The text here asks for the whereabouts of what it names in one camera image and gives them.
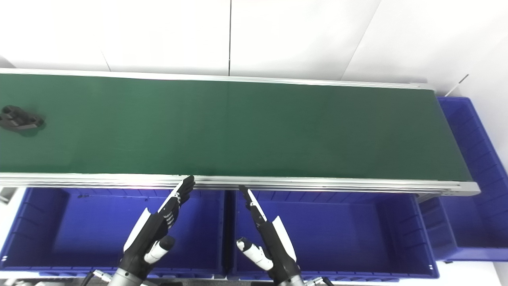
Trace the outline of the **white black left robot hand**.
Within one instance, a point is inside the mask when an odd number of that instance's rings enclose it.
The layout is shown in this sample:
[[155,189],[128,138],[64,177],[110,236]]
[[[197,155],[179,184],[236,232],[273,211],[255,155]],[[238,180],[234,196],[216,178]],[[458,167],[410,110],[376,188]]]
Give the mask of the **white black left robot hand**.
[[178,219],[181,206],[195,186],[194,176],[180,181],[158,210],[146,208],[123,246],[123,257],[110,286],[140,286],[154,265],[172,249],[175,239],[168,233]]

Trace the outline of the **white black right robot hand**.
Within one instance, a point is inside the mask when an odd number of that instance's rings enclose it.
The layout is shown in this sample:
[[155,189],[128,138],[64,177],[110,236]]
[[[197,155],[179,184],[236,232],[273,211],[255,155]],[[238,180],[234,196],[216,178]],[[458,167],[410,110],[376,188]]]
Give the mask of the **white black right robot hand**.
[[281,218],[277,216],[274,221],[269,221],[252,191],[244,185],[239,185],[239,190],[265,246],[258,246],[241,237],[236,240],[237,248],[266,271],[275,286],[303,286],[296,253]]

